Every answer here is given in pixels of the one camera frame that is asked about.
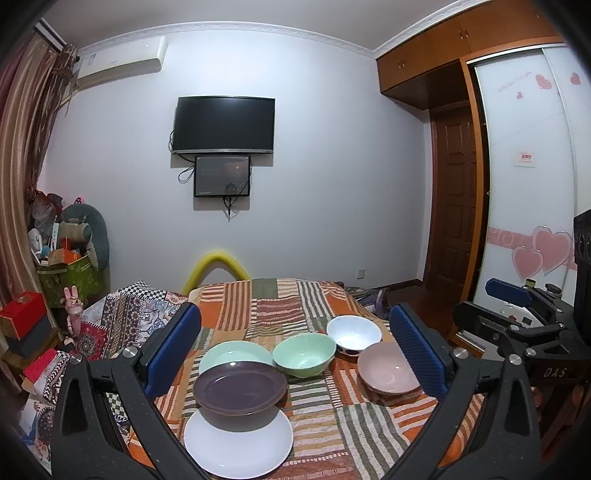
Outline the pink bowl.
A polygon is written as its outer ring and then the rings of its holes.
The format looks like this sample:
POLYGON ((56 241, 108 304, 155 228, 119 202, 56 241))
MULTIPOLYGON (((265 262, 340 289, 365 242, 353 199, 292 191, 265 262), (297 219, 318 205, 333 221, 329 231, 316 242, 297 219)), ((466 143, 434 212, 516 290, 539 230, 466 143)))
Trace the pink bowl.
POLYGON ((381 394, 402 395, 420 387, 402 349, 394 342, 376 343, 363 350, 358 370, 363 382, 381 394))

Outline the white plate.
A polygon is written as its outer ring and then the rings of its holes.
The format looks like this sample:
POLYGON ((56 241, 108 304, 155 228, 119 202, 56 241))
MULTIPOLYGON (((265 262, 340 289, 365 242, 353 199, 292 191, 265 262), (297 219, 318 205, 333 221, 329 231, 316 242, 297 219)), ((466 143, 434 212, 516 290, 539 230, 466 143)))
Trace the white plate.
POLYGON ((273 472, 287 460, 294 431, 287 415, 276 407, 240 417, 199 409, 185 425, 183 442, 206 472, 226 479, 252 479, 273 472))

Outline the purple plate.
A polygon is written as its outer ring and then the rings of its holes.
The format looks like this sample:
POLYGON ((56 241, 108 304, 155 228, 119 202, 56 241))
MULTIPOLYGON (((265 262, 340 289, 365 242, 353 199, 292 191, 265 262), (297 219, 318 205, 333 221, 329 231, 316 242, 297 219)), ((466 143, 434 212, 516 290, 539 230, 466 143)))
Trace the purple plate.
POLYGON ((197 404, 223 416, 252 415, 269 409, 287 392, 287 377, 266 363, 232 361, 200 374, 193 385, 197 404))

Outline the mint green plate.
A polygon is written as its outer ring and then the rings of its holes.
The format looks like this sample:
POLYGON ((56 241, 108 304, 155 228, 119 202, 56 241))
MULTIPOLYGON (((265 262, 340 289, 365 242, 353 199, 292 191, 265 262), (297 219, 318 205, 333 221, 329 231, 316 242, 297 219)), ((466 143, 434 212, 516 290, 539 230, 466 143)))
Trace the mint green plate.
POLYGON ((248 361, 273 366, 273 355, 265 347, 249 341, 226 341, 209 349, 199 362, 198 373, 225 363, 248 361))

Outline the white bowl brown spots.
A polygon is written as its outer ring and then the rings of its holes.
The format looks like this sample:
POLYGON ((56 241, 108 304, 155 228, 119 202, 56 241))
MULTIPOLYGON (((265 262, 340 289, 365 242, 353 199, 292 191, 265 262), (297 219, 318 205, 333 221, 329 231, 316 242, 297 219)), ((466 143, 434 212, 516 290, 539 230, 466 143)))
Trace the white bowl brown spots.
POLYGON ((329 321, 327 335, 335 341, 339 352, 353 357, 382 341, 379 326, 356 315, 341 315, 329 321))

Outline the mint green bowl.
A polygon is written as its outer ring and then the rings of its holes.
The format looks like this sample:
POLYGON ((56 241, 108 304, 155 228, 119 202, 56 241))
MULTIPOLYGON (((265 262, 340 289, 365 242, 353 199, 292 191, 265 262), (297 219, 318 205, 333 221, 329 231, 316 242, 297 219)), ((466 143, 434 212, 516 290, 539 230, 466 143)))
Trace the mint green bowl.
POLYGON ((335 357, 337 345, 322 333, 301 333, 273 349, 273 362, 287 375, 299 379, 322 374, 335 357))

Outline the dark grey box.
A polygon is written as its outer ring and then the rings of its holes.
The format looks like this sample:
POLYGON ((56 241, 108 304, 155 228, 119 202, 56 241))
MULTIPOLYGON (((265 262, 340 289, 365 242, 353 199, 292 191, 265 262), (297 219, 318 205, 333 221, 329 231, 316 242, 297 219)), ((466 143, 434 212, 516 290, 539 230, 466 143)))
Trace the dark grey box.
POLYGON ((37 324, 31 328, 22 340, 11 340, 9 342, 12 352, 27 358, 31 356, 52 333, 53 326, 47 316, 42 317, 37 324))

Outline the ethnic patterned patchwork blanket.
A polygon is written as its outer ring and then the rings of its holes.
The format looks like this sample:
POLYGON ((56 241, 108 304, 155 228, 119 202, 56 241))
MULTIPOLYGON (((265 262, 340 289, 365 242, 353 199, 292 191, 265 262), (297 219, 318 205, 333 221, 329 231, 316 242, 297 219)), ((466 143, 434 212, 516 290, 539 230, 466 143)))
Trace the ethnic patterned patchwork blanket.
MULTIPOLYGON (((166 326, 187 296, 157 289, 139 280, 108 294, 81 315, 81 333, 73 351, 89 360, 110 359, 126 346, 142 346, 166 326)), ((71 354, 57 350, 33 365, 41 369, 20 414, 22 430, 47 442, 65 368, 71 354)))

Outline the brown wooden door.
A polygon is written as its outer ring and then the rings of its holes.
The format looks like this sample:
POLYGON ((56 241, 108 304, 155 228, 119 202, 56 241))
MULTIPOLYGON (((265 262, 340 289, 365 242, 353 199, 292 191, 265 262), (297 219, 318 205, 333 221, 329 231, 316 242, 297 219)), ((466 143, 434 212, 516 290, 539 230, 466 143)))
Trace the brown wooden door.
POLYGON ((432 117, 433 205, 426 267, 429 291, 461 298, 472 249, 476 214, 476 147, 467 106, 432 117))

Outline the pink rabbit toy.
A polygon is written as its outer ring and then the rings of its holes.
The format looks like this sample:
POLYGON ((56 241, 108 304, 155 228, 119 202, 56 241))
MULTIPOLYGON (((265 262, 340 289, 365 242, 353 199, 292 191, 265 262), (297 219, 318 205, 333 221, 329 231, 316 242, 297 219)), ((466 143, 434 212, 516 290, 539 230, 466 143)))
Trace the pink rabbit toy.
POLYGON ((80 316, 83 313, 83 302, 80 300, 78 290, 75 285, 65 287, 64 293, 64 308, 67 313, 67 328, 72 337, 78 337, 81 331, 80 316))

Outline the red box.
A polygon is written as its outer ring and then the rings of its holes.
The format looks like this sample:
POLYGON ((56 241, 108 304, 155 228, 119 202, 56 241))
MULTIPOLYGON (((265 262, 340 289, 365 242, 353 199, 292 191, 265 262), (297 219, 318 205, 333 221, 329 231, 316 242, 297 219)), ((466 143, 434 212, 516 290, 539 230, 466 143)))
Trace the red box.
POLYGON ((22 340, 45 314, 43 295, 39 292, 23 292, 2 308, 1 331, 5 337, 22 340))

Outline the green storage box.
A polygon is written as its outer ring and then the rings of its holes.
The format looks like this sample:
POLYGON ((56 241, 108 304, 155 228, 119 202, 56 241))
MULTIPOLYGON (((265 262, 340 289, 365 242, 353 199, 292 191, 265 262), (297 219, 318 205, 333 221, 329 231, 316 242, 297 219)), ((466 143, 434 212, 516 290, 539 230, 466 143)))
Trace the green storage box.
POLYGON ((87 256, 69 265, 40 266, 37 274, 42 291, 50 308, 61 308, 65 304, 64 288, 75 286, 78 298, 87 305, 105 287, 102 271, 96 270, 87 256))

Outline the orange striped patchwork quilt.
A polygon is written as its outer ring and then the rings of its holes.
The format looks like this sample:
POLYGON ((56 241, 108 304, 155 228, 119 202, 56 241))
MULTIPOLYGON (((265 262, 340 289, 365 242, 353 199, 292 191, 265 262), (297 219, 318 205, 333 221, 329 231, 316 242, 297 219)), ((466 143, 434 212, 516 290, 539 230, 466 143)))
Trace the orange striped patchwork quilt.
MULTIPOLYGON (((201 331, 168 393, 155 405, 177 437, 198 404, 193 385, 206 353, 244 340, 267 351, 301 333, 325 332, 329 320, 356 314, 393 337, 386 321, 329 281, 252 279, 199 287, 201 331)), ((294 447, 273 479, 380 479, 394 466, 434 413, 437 399, 422 389, 385 396, 363 384, 356 360, 335 356, 325 371, 290 378, 280 409, 290 420, 294 447)))

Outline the grey green neck pillow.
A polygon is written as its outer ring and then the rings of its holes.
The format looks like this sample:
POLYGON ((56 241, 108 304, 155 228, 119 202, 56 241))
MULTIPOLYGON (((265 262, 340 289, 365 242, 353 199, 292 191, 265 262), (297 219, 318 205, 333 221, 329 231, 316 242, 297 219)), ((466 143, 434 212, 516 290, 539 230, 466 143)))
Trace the grey green neck pillow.
POLYGON ((74 203, 63 210, 61 219, 76 220, 89 226, 89 240, 96 258, 96 269, 104 270, 108 266, 110 251, 106 223, 100 212, 87 203, 74 203))

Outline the wooden wardrobe sliding doors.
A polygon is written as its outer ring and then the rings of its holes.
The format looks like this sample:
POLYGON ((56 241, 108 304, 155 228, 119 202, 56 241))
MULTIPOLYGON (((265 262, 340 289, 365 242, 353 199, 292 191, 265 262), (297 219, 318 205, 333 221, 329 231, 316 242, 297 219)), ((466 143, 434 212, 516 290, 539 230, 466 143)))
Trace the wooden wardrobe sliding doors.
POLYGON ((456 1, 376 52, 381 92, 432 117, 471 110, 476 214, 459 300, 499 278, 574 297, 574 217, 590 205, 590 77, 531 1, 456 1))

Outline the yellow foam arch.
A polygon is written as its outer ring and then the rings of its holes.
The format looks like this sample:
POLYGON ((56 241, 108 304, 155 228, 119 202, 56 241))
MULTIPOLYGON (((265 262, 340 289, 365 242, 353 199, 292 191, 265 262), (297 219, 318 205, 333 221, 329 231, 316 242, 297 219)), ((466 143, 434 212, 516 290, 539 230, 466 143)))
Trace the yellow foam arch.
POLYGON ((202 257, 193 268, 190 276, 184 284, 182 293, 188 295, 197 289, 202 281, 211 274, 213 270, 222 269, 232 276, 236 281, 249 280, 249 273, 240 265, 235 257, 221 250, 214 250, 202 257))

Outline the striped brown curtain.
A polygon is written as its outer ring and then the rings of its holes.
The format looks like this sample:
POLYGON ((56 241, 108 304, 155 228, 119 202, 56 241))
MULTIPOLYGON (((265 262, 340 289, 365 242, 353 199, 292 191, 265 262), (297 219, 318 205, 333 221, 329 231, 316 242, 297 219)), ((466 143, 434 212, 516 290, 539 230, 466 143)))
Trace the striped brown curtain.
POLYGON ((1 70, 1 304, 39 289, 27 225, 77 50, 28 36, 1 70))

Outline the white air conditioner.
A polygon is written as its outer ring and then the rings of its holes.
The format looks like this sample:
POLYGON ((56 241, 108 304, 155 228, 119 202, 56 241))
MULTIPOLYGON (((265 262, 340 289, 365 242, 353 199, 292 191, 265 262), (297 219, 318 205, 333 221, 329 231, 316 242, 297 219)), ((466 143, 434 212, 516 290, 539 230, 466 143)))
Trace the white air conditioner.
POLYGON ((165 36, 139 39, 86 55, 78 70, 80 90, 111 81, 158 73, 163 66, 168 43, 165 36))

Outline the small black wall monitor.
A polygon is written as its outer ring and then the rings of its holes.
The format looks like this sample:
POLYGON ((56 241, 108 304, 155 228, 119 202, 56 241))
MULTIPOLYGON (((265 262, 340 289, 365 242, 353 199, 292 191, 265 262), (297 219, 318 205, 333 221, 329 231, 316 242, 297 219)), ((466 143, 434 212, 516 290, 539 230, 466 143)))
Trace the small black wall monitor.
POLYGON ((249 156, 213 155, 195 159, 193 196, 249 197, 252 163, 249 156))

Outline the black wall television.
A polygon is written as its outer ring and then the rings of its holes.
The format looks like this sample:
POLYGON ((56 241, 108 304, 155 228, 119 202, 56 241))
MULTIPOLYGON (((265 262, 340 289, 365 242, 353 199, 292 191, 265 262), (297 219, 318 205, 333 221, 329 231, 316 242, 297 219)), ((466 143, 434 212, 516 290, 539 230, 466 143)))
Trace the black wall television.
POLYGON ((276 100, 186 96, 177 100, 171 152, 273 153, 276 100))

